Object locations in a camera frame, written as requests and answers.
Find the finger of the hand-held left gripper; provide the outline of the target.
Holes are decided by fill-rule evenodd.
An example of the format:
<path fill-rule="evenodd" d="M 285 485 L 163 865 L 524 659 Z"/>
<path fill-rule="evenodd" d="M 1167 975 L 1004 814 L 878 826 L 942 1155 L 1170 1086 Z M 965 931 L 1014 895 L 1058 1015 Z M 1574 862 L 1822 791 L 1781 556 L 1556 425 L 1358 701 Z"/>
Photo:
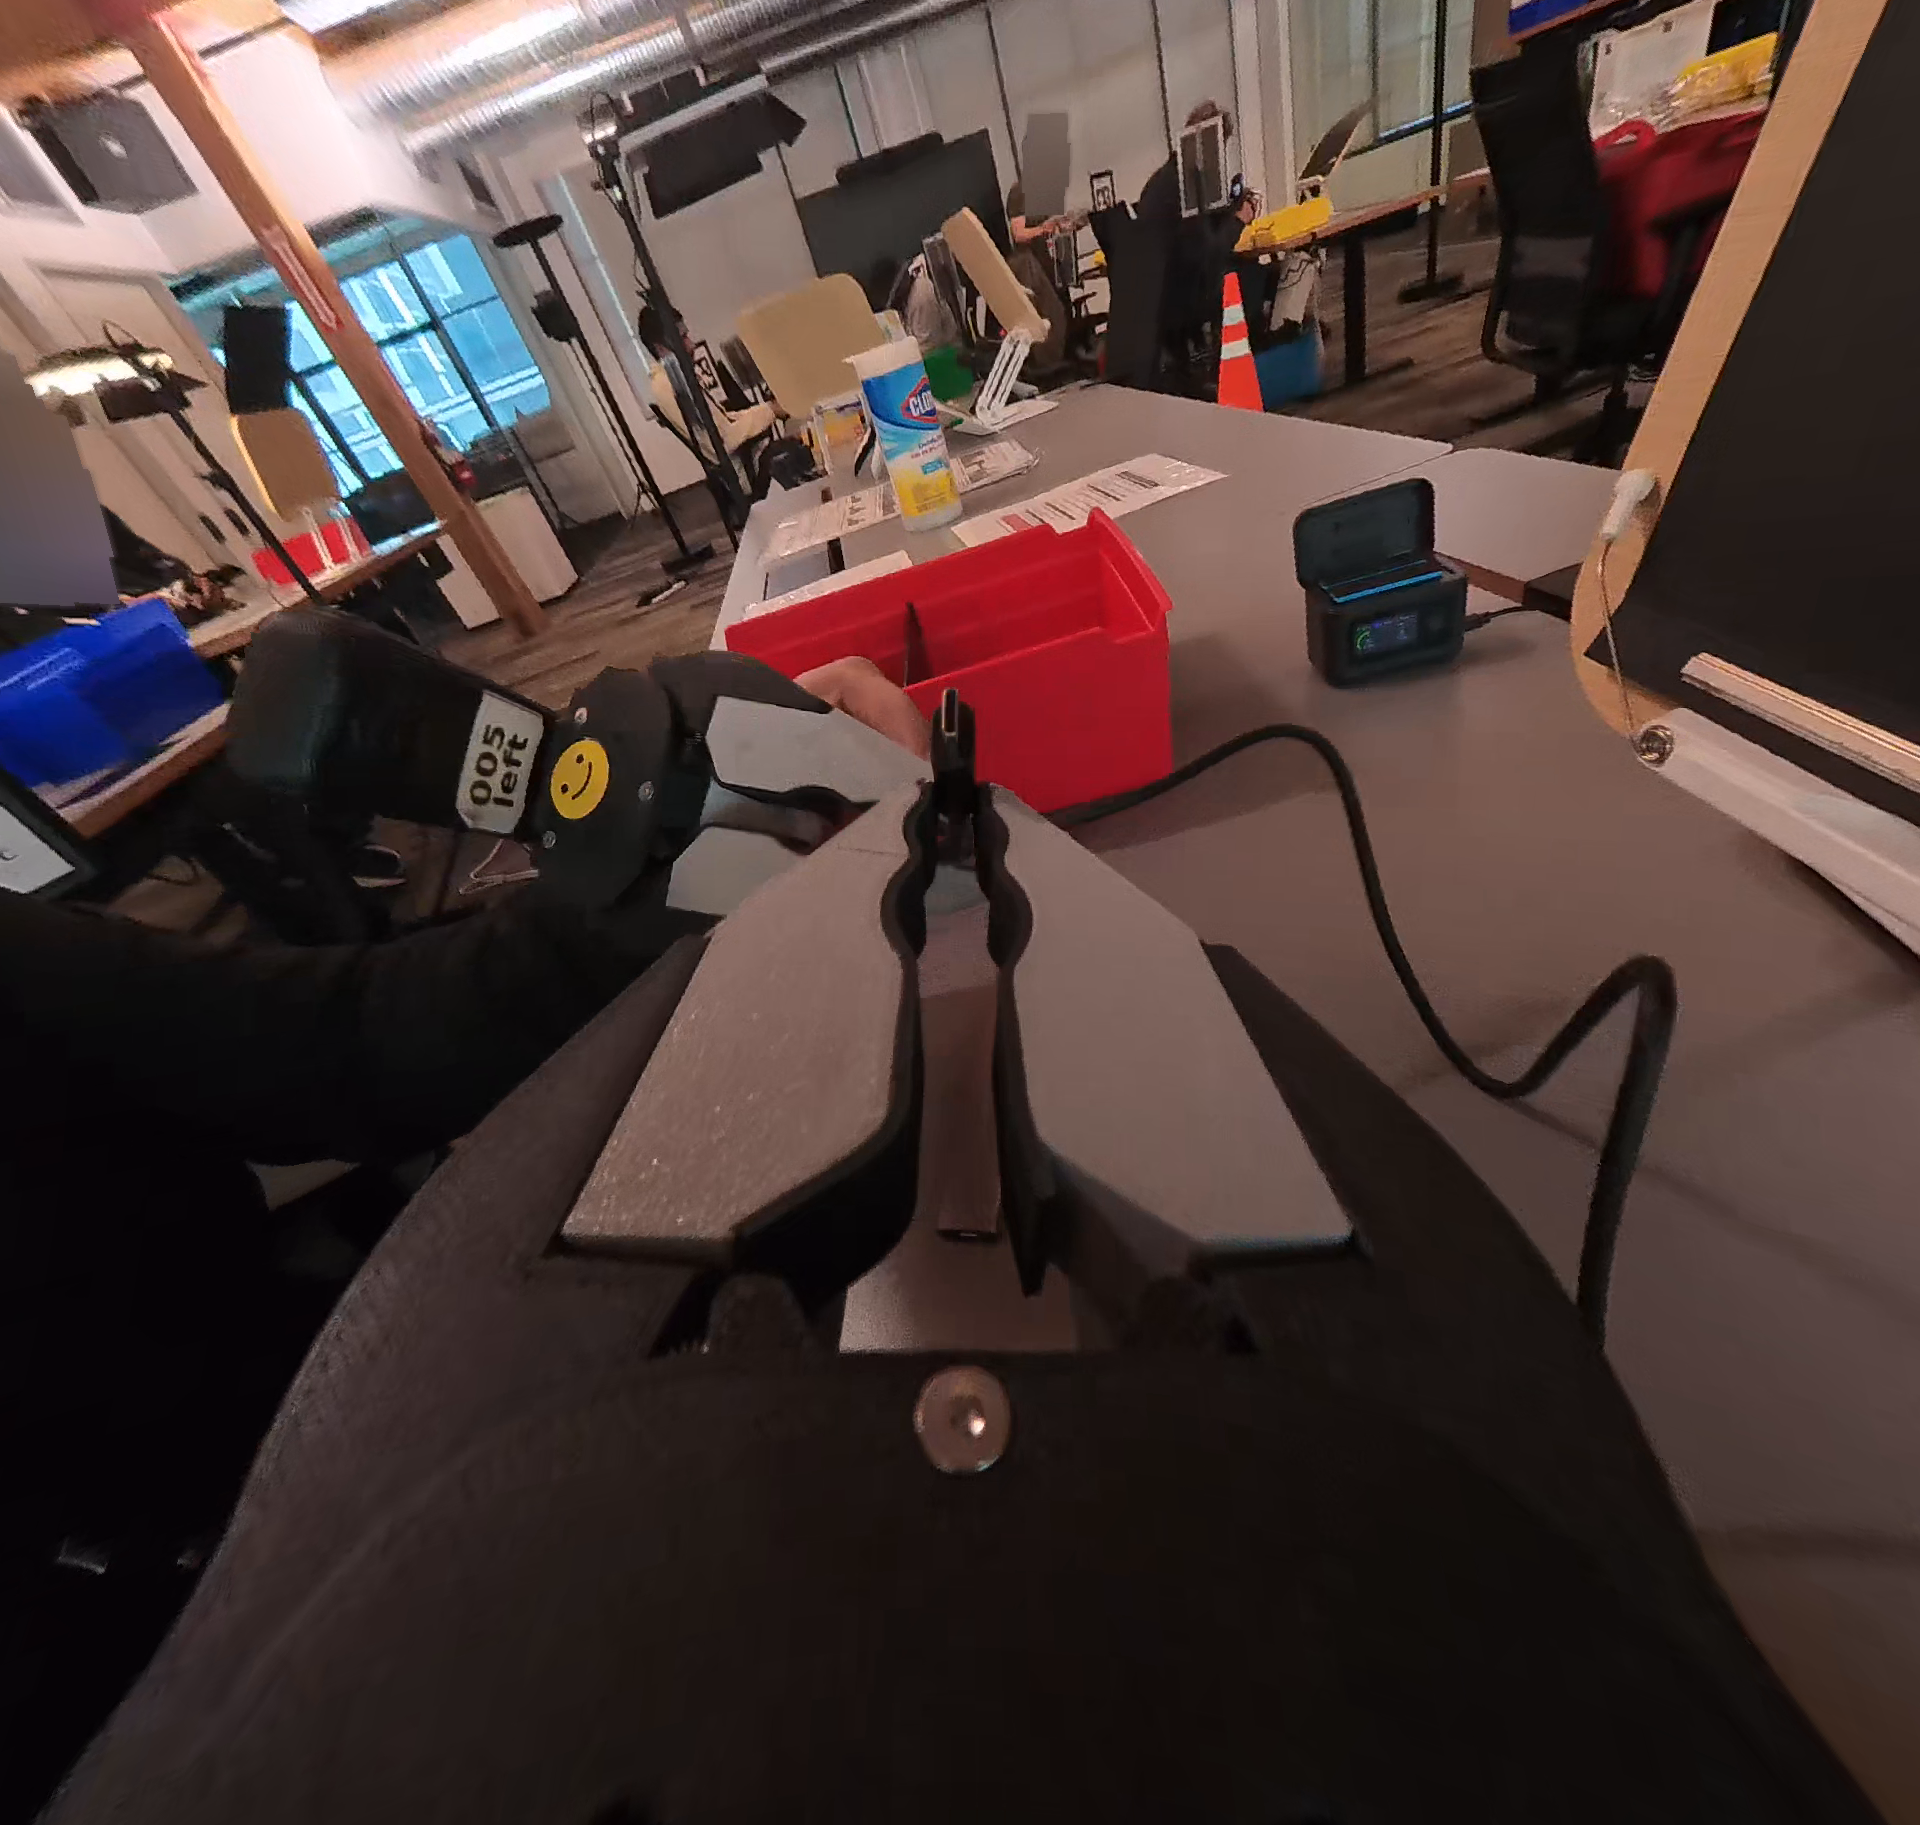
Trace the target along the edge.
<path fill-rule="evenodd" d="M 929 765 L 837 709 L 714 706 L 704 734 L 714 787 L 759 804 L 878 804 L 925 790 Z"/>
<path fill-rule="evenodd" d="M 769 896 L 781 917 L 880 924 L 895 874 L 901 804 L 872 804 L 805 855 L 769 832 L 711 826 L 673 862 L 665 908 L 720 923 Z"/>

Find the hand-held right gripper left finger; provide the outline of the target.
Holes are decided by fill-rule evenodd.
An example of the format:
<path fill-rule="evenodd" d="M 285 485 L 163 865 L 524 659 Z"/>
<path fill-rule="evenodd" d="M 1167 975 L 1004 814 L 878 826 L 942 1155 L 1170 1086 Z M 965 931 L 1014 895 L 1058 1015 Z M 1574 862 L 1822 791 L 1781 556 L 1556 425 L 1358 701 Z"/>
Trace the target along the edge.
<path fill-rule="evenodd" d="M 563 1249 L 837 1303 L 914 1213 L 920 950 L 913 783 L 708 931 Z"/>

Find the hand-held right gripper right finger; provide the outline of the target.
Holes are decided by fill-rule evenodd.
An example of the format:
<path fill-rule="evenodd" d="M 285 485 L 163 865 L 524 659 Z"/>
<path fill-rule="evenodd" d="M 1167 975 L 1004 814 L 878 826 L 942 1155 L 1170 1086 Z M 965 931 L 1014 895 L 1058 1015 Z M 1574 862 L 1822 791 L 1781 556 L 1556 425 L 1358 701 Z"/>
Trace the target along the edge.
<path fill-rule="evenodd" d="M 1141 1294 L 1345 1250 L 1354 1225 L 1195 927 L 998 787 L 973 862 L 1019 1290 Z"/>

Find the red plastic bin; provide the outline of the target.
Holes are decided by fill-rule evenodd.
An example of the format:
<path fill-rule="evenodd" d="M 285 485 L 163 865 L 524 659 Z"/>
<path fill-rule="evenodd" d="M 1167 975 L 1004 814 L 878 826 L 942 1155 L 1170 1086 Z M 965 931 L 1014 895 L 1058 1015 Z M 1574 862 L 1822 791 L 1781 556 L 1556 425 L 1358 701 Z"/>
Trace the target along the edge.
<path fill-rule="evenodd" d="M 1092 512 L 798 595 L 722 644 L 786 676 L 864 659 L 925 716 L 954 688 L 978 776 L 1053 814 L 1171 771 L 1170 616 L 1130 534 Z"/>

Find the person's left forearm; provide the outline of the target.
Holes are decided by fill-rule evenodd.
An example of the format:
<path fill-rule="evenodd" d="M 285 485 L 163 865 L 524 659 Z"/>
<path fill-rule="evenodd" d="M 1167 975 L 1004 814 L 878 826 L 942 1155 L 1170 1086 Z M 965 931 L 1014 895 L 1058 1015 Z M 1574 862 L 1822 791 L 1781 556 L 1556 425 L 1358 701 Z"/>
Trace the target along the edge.
<path fill-rule="evenodd" d="M 380 945 L 215 946 L 3 895 L 3 1167 L 380 1162 L 465 1137 L 660 955 L 660 896 L 538 889 Z"/>

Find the person's left hand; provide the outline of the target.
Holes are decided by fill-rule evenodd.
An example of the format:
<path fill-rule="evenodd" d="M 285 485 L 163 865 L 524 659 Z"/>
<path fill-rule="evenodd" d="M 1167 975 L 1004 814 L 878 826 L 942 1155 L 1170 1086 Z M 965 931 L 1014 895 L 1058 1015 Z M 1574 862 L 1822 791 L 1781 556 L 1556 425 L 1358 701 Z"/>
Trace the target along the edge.
<path fill-rule="evenodd" d="M 802 672 L 798 687 L 913 757 L 929 762 L 929 724 L 874 661 L 857 655 L 829 661 Z"/>

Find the white printed sheets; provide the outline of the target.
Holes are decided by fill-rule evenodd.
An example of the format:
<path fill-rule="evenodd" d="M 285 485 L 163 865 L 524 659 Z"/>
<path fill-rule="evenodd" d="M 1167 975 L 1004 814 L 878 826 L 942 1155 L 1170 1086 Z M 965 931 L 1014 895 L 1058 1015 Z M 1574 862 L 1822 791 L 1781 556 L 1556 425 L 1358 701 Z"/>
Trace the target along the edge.
<path fill-rule="evenodd" d="M 1014 437 L 998 437 L 953 464 L 954 489 L 959 495 L 982 495 L 1027 474 L 1036 464 L 1036 452 Z M 799 594 L 829 583 L 843 572 L 843 547 L 854 534 L 895 519 L 895 495 L 886 485 L 870 485 L 843 496 L 817 496 L 802 510 L 776 519 L 758 556 L 758 572 L 747 577 L 741 616 L 776 613 Z"/>

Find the wooden table with black legs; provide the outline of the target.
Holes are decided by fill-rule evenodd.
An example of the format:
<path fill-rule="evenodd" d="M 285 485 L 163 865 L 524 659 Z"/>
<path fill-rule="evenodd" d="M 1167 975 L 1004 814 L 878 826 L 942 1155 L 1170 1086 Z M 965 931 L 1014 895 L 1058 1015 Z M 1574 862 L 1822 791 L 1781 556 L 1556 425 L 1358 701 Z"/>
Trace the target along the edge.
<path fill-rule="evenodd" d="M 390 544 L 374 547 L 365 558 L 354 558 L 349 566 L 330 568 L 313 577 L 315 595 L 294 591 L 291 595 L 255 595 L 236 613 L 196 625 L 186 640 L 196 655 L 204 661 L 240 655 L 255 633 L 279 618 L 283 613 L 300 613 L 308 606 L 345 606 L 361 591 L 372 591 L 388 581 L 396 568 L 416 561 L 429 549 L 442 544 L 442 528 L 416 528 Z"/>
<path fill-rule="evenodd" d="M 107 783 L 89 787 L 66 804 L 56 804 L 60 817 L 78 839 L 94 842 L 134 814 L 158 804 L 170 790 L 192 783 L 224 754 L 226 716 L 226 706 L 202 715 L 167 739 L 167 745 L 150 762 L 111 776 Z"/>

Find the blue white printed packet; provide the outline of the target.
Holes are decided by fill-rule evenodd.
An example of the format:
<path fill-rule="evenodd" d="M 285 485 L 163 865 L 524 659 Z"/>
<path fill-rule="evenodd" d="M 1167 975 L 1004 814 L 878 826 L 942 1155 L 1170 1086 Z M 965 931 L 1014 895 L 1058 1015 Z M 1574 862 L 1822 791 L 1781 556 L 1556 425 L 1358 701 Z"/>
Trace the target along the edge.
<path fill-rule="evenodd" d="M 920 345 L 914 339 L 889 339 L 849 355 L 849 370 L 901 525 L 907 532 L 935 532 L 959 523 L 963 492 Z"/>

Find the red storage tote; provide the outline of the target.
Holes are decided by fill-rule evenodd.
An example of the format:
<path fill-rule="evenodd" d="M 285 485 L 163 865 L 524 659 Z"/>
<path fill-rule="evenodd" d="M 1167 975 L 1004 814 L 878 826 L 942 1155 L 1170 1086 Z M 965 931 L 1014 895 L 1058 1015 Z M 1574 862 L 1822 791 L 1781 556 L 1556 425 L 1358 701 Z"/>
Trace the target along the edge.
<path fill-rule="evenodd" d="M 276 549 L 268 544 L 255 547 L 251 566 L 263 583 L 298 586 L 294 566 L 310 583 L 323 583 L 349 566 L 372 561 L 372 544 L 345 507 L 308 512 L 300 525 Z"/>

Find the printed paper sheet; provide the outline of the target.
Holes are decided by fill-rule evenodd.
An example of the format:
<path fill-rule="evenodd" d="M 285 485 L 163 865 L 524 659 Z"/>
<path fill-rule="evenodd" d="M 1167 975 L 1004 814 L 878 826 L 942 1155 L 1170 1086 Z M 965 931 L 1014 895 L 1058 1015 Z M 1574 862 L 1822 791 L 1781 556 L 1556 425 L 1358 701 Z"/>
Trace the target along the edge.
<path fill-rule="evenodd" d="M 1042 495 L 1025 495 L 982 517 L 953 525 L 953 539 L 965 549 L 1004 539 L 1029 528 L 1056 534 L 1077 532 L 1092 517 L 1123 519 L 1159 507 L 1171 496 L 1218 485 L 1226 471 L 1183 464 L 1164 454 L 1141 454 L 1108 469 L 1085 471 Z"/>

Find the black charging case with screen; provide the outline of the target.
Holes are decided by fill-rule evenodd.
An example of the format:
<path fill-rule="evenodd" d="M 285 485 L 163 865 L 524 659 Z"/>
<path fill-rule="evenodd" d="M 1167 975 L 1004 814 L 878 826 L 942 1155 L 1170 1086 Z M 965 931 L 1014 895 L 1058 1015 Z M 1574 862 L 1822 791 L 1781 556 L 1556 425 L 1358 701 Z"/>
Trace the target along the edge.
<path fill-rule="evenodd" d="M 1465 644 L 1469 583 L 1436 554 L 1429 478 L 1402 478 L 1292 523 L 1309 665 L 1339 688 L 1453 665 Z"/>

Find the tan panel on white stand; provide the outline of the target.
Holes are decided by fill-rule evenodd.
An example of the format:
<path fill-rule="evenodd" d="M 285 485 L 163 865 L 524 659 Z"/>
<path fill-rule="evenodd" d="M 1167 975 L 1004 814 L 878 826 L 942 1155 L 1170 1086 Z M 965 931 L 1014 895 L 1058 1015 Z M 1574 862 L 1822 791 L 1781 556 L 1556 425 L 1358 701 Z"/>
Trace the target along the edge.
<path fill-rule="evenodd" d="M 985 383 L 973 393 L 970 406 L 954 410 L 947 404 L 942 412 L 969 437 L 998 437 L 1019 424 L 1053 412 L 1053 400 L 1019 383 L 1027 359 L 1047 339 L 1053 326 L 969 206 L 942 221 L 940 236 L 1003 333 Z"/>

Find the black display screen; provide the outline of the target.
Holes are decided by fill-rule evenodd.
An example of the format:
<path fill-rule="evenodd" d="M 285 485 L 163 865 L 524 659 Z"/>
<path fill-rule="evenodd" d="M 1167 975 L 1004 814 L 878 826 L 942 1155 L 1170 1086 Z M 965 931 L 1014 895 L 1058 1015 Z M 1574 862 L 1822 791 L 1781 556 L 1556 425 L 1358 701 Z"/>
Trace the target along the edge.
<path fill-rule="evenodd" d="M 1003 254 L 1012 251 L 989 130 L 920 133 L 843 166 L 831 186 L 798 198 L 813 270 L 854 276 L 872 308 L 889 305 L 895 276 L 963 207 Z"/>

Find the framed code sign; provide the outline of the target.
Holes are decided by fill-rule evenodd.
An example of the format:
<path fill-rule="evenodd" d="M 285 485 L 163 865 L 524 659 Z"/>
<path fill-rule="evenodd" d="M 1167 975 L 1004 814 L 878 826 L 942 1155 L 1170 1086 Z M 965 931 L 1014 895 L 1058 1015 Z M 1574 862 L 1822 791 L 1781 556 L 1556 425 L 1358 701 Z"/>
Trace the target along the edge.
<path fill-rule="evenodd" d="M 3 890 L 56 899 L 99 875 L 88 842 L 3 771 Z"/>

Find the black studio light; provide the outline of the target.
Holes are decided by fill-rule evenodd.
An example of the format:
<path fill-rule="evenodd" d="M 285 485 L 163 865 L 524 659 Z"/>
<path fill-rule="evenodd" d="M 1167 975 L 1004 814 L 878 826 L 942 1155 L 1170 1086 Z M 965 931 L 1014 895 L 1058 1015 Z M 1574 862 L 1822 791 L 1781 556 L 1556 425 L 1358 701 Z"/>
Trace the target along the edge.
<path fill-rule="evenodd" d="M 603 191 L 651 221 L 690 210 L 763 170 L 769 151 L 802 137 L 805 119 L 758 71 L 700 82 L 673 75 L 633 94 L 597 94 L 582 146 Z"/>

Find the black tripod stand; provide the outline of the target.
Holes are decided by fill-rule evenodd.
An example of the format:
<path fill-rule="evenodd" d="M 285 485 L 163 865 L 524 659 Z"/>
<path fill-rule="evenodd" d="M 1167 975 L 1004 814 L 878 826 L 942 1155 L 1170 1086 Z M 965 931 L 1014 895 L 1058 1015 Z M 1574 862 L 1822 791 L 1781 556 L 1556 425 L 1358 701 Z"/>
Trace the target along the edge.
<path fill-rule="evenodd" d="M 211 452 L 196 428 L 192 397 L 207 393 L 207 383 L 152 345 L 141 345 L 127 336 L 107 339 L 94 347 L 66 347 L 34 359 L 26 374 L 34 397 L 66 416 L 84 424 L 94 406 L 104 424 L 143 424 L 167 420 L 182 444 L 202 465 L 207 489 L 242 517 L 251 536 L 270 554 L 270 558 L 291 577 L 308 602 L 323 602 L 313 577 L 298 566 L 291 549 L 279 539 L 276 528 L 257 510 L 242 483 L 226 469 L 224 457 Z"/>

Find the wooden desk with black legs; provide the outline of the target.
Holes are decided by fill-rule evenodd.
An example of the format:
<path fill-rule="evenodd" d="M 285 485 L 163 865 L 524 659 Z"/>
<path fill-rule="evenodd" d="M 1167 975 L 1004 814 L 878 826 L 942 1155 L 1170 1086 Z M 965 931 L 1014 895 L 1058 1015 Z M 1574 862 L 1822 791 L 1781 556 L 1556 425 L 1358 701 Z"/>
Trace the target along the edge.
<path fill-rule="evenodd" d="M 1367 248 L 1381 236 L 1392 236 L 1396 230 L 1425 221 L 1428 186 L 1372 206 L 1331 207 L 1331 230 L 1319 236 L 1312 247 L 1286 254 L 1324 251 L 1336 248 L 1339 273 L 1336 273 L 1336 308 L 1339 308 L 1339 359 L 1342 378 L 1339 386 L 1324 386 L 1324 397 L 1358 389 L 1372 378 L 1367 368 Z"/>

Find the wooden book stand black panel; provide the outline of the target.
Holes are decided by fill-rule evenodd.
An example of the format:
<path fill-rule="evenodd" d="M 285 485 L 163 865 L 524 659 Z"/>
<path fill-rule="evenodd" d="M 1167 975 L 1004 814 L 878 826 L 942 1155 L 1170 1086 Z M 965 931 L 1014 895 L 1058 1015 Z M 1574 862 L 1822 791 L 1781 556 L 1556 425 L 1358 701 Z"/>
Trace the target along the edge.
<path fill-rule="evenodd" d="M 1917 950 L 1917 0 L 1811 0 L 1617 501 L 1574 672 L 1644 771 Z"/>

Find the black office chair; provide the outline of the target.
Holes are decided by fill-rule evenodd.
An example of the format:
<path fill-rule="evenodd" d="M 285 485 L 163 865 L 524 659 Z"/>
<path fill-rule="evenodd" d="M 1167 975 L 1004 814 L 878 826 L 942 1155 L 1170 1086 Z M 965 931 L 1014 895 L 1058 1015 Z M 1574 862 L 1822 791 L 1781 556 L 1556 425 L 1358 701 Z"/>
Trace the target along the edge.
<path fill-rule="evenodd" d="M 1474 70 L 1469 96 L 1501 227 L 1481 351 L 1529 374 L 1529 406 L 1605 378 L 1607 396 L 1584 442 L 1584 457 L 1596 464 L 1617 444 L 1651 305 L 1619 276 L 1619 230 L 1578 53 L 1554 40 L 1526 43 Z"/>

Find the wooden support post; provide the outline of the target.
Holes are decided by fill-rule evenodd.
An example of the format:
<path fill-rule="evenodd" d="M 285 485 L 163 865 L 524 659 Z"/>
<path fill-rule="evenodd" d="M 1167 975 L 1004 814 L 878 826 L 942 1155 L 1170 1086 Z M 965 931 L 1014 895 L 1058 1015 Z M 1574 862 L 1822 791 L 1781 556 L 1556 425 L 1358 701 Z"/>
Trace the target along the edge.
<path fill-rule="evenodd" d="M 242 133 L 233 109 L 215 86 L 198 50 L 181 36 L 170 0 L 78 0 L 116 37 L 181 121 L 226 202 L 240 210 L 268 265 L 298 295 L 327 351 L 372 412 L 378 433 L 396 452 L 408 483 L 460 547 L 469 572 L 486 591 L 502 622 L 530 640 L 547 629 L 547 616 L 514 561 L 492 536 L 486 519 L 447 474 L 438 452 L 405 400 L 385 356 L 354 316 L 342 282 L 333 276 L 310 230 L 285 206 L 279 183 Z"/>

